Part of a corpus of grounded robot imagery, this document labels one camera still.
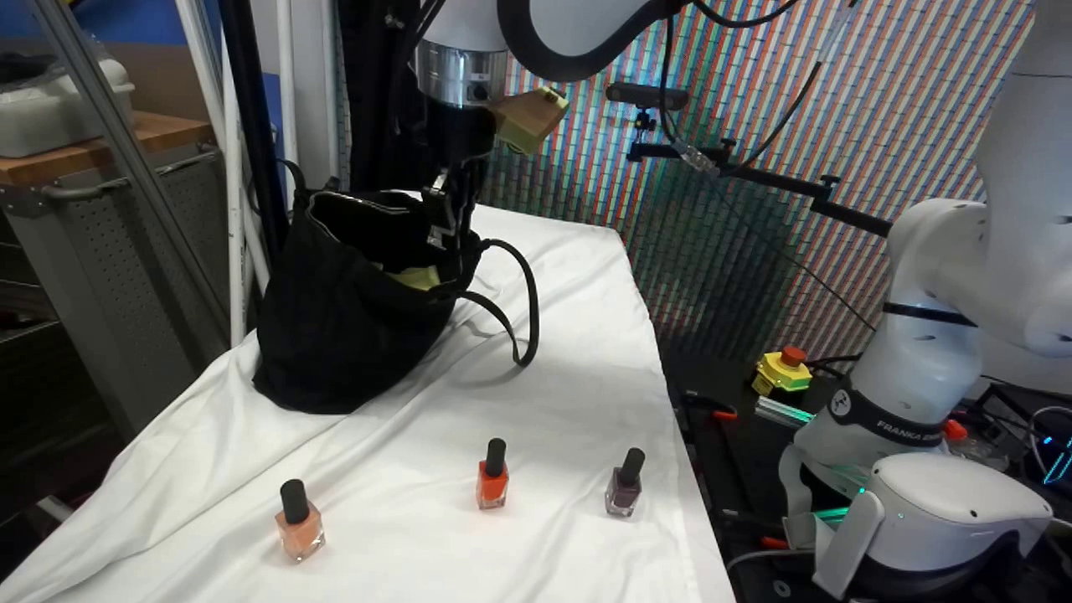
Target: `metal cylinder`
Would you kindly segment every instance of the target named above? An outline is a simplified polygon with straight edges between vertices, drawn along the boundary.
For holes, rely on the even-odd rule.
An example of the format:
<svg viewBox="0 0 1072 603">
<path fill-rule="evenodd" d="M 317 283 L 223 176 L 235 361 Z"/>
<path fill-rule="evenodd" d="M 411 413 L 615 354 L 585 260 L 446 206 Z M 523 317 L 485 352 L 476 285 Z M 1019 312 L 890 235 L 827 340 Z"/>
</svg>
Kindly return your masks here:
<svg viewBox="0 0 1072 603">
<path fill-rule="evenodd" d="M 462 50 L 421 40 L 414 62 L 417 88 L 441 103 L 485 106 L 506 94 L 505 50 Z"/>
</svg>

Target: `colorful striped backdrop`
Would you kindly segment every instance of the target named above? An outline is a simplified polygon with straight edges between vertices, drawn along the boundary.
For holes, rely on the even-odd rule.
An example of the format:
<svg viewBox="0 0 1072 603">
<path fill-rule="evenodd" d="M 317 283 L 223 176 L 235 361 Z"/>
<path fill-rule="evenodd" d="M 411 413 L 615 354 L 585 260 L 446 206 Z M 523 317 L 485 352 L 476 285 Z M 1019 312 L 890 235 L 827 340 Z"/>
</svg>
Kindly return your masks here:
<svg viewBox="0 0 1072 603">
<path fill-rule="evenodd" d="M 713 6 L 744 18 L 780 1 Z M 670 70 L 671 86 L 691 94 L 683 136 L 697 146 L 732 136 L 739 152 L 755 149 L 806 79 L 837 6 L 802 0 L 750 30 L 713 27 L 686 9 Z M 1030 21 L 1027 0 L 861 0 L 836 58 L 759 165 L 838 175 L 835 202 L 888 219 L 930 196 L 980 198 L 971 153 Z M 665 27 L 591 79 L 554 85 L 569 115 L 538 156 L 496 152 L 485 202 L 616 230 L 664 347 L 740 359 L 784 343 L 813 356 L 858 351 L 867 328 L 778 252 L 874 323 L 888 278 L 880 239 L 809 215 L 794 195 L 740 183 L 715 191 L 681 162 L 625 160 L 636 112 L 605 90 L 658 84 Z M 511 65 L 508 93 L 540 84 Z"/>
</svg>

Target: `white container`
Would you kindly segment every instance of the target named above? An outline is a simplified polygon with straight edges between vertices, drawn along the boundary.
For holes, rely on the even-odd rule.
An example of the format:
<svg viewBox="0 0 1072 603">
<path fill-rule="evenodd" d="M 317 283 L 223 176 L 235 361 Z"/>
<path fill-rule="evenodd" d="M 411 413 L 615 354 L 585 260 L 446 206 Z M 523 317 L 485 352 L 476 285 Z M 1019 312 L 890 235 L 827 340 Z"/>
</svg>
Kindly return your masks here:
<svg viewBox="0 0 1072 603">
<path fill-rule="evenodd" d="M 130 122 L 134 85 L 126 70 L 115 59 L 100 64 Z M 26 157 L 100 135 L 100 119 L 83 102 L 70 75 L 0 93 L 0 157 Z"/>
</svg>

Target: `white tablecloth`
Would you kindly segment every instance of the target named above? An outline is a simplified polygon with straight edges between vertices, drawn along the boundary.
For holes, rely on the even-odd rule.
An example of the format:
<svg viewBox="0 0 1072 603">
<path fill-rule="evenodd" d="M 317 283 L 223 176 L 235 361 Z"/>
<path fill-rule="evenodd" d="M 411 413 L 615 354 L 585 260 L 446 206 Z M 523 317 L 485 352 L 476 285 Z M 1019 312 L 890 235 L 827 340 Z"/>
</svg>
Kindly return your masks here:
<svg viewBox="0 0 1072 603">
<path fill-rule="evenodd" d="M 218 358 L 113 465 L 101 488 L 0 585 L 0 601 L 732 601 L 617 235 L 480 207 L 474 229 L 528 259 L 536 361 L 460 302 L 396 387 L 347 416 L 257 394 L 256 334 Z M 487 252 L 473 289 L 527 335 L 524 279 Z M 507 443 L 506 508 L 480 512 L 476 467 Z M 647 455 L 630 519 L 604 489 Z M 284 555 L 279 486 L 306 482 L 327 545 Z"/>
</svg>

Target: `bag handle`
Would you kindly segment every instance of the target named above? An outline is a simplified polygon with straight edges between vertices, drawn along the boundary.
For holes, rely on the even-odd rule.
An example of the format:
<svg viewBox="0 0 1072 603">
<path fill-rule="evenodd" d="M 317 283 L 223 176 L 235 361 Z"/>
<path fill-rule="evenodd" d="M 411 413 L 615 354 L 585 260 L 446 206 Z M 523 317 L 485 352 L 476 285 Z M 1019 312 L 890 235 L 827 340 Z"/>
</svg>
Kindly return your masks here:
<svg viewBox="0 0 1072 603">
<path fill-rule="evenodd" d="M 503 325 L 503 328 L 506 329 L 506 334 L 510 336 L 510 342 L 513 344 L 515 364 L 520 367 L 526 367 L 536 357 L 536 349 L 539 348 L 539 296 L 536 293 L 536 277 L 533 276 L 532 267 L 528 266 L 528 262 L 525 261 L 524 255 L 512 245 L 494 238 L 480 241 L 480 251 L 485 251 L 491 247 L 498 247 L 506 250 L 507 253 L 518 261 L 518 264 L 521 265 L 521 271 L 525 275 L 525 288 L 528 290 L 528 347 L 525 349 L 525 355 L 522 356 L 518 351 L 518 338 L 513 335 L 510 319 L 507 318 L 506 313 L 494 302 L 472 291 L 459 291 L 457 295 L 473 302 L 495 317 L 500 324 Z"/>
</svg>

